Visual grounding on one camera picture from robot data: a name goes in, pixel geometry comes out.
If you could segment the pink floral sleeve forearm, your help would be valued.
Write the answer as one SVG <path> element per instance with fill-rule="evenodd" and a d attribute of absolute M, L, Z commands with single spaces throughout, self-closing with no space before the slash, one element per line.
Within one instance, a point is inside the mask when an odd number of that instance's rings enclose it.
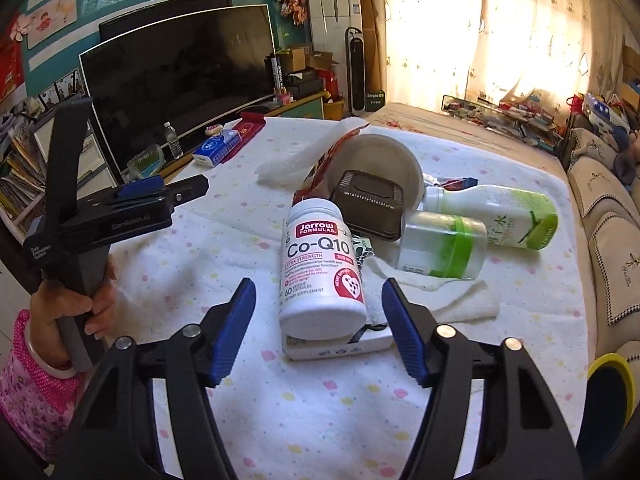
<path fill-rule="evenodd" d="M 53 464 L 85 376 L 72 368 L 57 370 L 41 359 L 30 340 L 29 318 L 23 310 L 14 323 L 12 349 L 1 372 L 1 413 L 24 443 Z"/>

